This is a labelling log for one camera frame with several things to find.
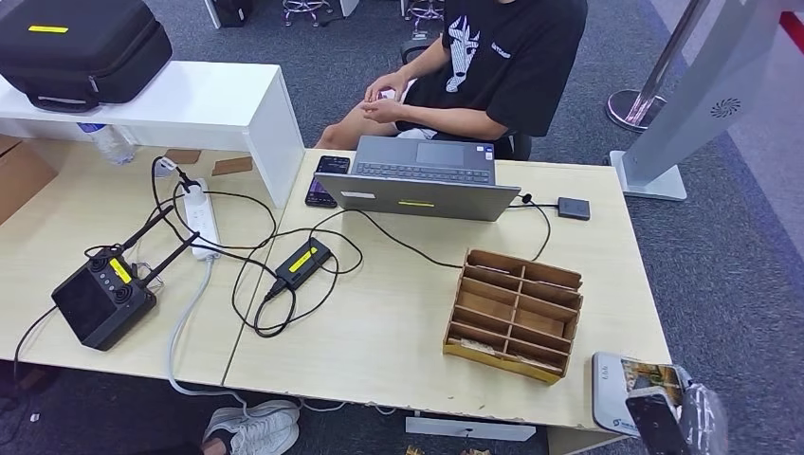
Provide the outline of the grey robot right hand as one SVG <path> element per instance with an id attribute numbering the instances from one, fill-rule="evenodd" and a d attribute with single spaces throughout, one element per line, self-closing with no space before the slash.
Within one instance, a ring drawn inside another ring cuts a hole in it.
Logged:
<path id="1" fill-rule="evenodd" d="M 680 427 L 691 454 L 728 453 L 728 421 L 720 397 L 700 383 L 685 389 Z"/>

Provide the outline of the person's left hand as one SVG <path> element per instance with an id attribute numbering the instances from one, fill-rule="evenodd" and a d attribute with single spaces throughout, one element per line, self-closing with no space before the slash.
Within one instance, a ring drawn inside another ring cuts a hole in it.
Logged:
<path id="1" fill-rule="evenodd" d="M 395 99 L 364 101 L 357 106 L 363 117 L 377 123 L 393 123 L 403 120 L 407 106 Z"/>

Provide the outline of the person's right hand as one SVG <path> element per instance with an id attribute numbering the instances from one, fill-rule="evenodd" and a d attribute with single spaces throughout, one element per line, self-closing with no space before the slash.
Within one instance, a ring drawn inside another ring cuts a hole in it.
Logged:
<path id="1" fill-rule="evenodd" d="M 392 99 L 401 101 L 410 82 L 411 77 L 402 69 L 380 76 L 367 87 L 364 100 L 366 102 L 383 100 L 385 99 L 384 93 L 391 92 Z"/>

